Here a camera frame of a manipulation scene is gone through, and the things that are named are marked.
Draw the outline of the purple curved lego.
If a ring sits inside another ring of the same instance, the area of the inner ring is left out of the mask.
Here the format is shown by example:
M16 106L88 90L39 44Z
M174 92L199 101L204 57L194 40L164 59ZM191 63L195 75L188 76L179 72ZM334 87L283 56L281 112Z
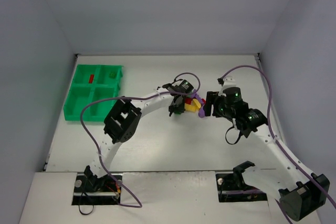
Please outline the purple curved lego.
M192 99L196 99L199 102L202 102L202 98L197 94L196 90L194 90L195 93L191 95Z

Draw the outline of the red lego block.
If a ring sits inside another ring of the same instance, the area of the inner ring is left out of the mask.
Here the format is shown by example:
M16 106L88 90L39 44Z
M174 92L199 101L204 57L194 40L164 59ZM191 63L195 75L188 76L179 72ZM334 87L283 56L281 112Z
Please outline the red lego block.
M94 81L94 74L91 74L90 77L89 77L89 81L88 81L88 83L89 83L89 84L92 84L93 81Z

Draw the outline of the red lego brick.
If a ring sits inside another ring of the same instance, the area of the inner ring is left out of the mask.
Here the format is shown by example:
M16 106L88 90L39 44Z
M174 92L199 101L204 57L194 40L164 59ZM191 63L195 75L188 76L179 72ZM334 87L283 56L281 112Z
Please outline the red lego brick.
M192 103L192 99L191 98L186 98L185 99L185 103L186 104L191 104Z

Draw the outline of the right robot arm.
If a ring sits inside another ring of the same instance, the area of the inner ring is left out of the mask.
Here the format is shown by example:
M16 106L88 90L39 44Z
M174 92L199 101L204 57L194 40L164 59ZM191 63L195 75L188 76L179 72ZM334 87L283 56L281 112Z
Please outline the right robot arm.
M239 87L207 92L204 113L229 120L239 137L255 136L278 165L275 176L264 174L252 161L237 165L233 168L233 178L239 189L251 186L270 195L293 221L300 221L326 203L330 187L326 175L314 173L272 135L268 119L243 101Z

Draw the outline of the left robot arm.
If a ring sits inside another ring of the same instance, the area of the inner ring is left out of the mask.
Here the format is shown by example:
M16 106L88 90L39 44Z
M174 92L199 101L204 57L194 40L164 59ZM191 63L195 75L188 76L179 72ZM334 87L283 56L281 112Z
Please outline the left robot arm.
M145 97L118 99L104 119L106 136L98 145L98 157L86 167L85 176L92 184L106 176L118 149L133 137L141 118L161 108L168 108L169 115L182 113L185 99L194 92L189 81L180 79L157 87Z

